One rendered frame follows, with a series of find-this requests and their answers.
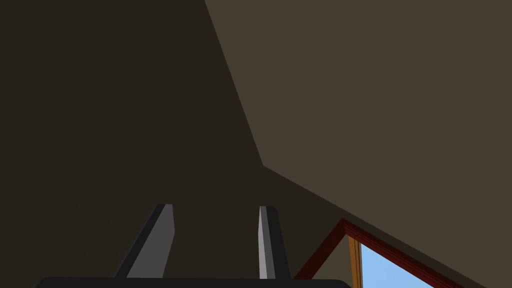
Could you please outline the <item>window with red-brown frame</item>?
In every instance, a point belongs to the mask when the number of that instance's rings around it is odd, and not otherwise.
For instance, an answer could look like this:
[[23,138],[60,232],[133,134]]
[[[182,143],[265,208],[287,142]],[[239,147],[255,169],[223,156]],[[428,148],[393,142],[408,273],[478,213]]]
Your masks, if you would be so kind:
[[329,232],[295,279],[313,279],[343,240],[348,241],[352,288],[471,288],[344,218]]

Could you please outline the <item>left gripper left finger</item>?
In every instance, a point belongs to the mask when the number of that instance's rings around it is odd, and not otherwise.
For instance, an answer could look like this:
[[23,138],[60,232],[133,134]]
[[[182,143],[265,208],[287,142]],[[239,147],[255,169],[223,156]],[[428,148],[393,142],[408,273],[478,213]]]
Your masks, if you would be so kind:
[[114,278],[163,278],[174,236],[173,206],[156,205]]

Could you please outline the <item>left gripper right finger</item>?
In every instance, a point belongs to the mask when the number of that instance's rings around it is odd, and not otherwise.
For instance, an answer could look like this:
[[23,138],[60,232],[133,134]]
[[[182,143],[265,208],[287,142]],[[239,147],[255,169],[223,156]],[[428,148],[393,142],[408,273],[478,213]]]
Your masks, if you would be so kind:
[[275,207],[259,207],[257,238],[259,278],[290,280],[289,262]]

